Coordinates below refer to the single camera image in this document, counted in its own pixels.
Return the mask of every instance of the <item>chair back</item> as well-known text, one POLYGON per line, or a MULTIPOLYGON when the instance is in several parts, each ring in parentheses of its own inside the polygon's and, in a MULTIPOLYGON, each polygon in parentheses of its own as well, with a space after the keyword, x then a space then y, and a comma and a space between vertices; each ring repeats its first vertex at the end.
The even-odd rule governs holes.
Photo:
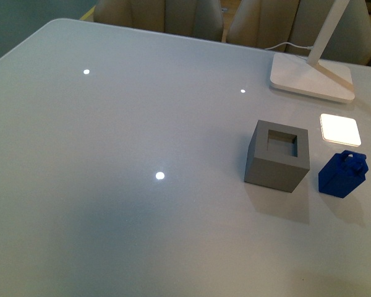
MULTIPOLYGON (((334 0, 242 0, 226 41, 269 48, 288 41, 312 46, 334 0)), ((306 49, 283 45, 275 51, 307 56, 306 49)), ((371 21, 364 0, 351 0, 323 59, 367 64, 371 58, 371 21)))
POLYGON ((93 20, 207 40, 223 35, 220 0, 99 0, 93 20))

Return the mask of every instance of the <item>gray square block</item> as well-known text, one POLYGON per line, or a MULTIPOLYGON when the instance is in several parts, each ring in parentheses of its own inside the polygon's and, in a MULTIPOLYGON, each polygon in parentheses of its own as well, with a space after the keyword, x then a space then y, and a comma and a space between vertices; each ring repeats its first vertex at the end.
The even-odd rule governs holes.
POLYGON ((258 120, 244 181, 292 192, 310 169, 308 130, 258 120))

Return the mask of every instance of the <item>white cable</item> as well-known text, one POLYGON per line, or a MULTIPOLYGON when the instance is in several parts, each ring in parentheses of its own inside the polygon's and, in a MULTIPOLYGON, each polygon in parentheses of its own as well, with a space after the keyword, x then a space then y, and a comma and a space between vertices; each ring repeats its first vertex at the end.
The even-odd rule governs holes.
POLYGON ((305 48, 306 50, 311 50, 313 48, 313 46, 299 46, 291 42, 282 42, 282 43, 279 43, 278 45, 272 46, 271 48, 265 48, 265 50, 272 50, 273 48, 277 48, 278 46, 281 46, 281 45, 292 45, 292 46, 295 46, 296 48, 305 48))

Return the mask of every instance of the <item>lamp arm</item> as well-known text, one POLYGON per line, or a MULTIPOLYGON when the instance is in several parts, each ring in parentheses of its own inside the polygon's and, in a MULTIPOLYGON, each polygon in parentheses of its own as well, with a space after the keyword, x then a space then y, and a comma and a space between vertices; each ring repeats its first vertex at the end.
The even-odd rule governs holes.
POLYGON ((328 41, 338 25, 339 20, 344 14, 345 8, 348 6, 349 1, 350 0, 335 0, 330 12, 328 13, 326 21, 324 21, 323 27, 317 36, 313 49, 309 53, 307 60, 309 65, 314 66, 318 63, 328 41))

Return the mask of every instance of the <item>blue block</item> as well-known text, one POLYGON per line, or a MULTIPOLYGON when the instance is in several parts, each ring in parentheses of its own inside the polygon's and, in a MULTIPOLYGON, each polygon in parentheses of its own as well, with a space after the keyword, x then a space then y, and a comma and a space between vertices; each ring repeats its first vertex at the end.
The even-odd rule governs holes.
POLYGON ((365 181, 369 170, 362 153, 344 150, 336 153, 319 172, 319 192, 346 197, 357 186, 365 181))

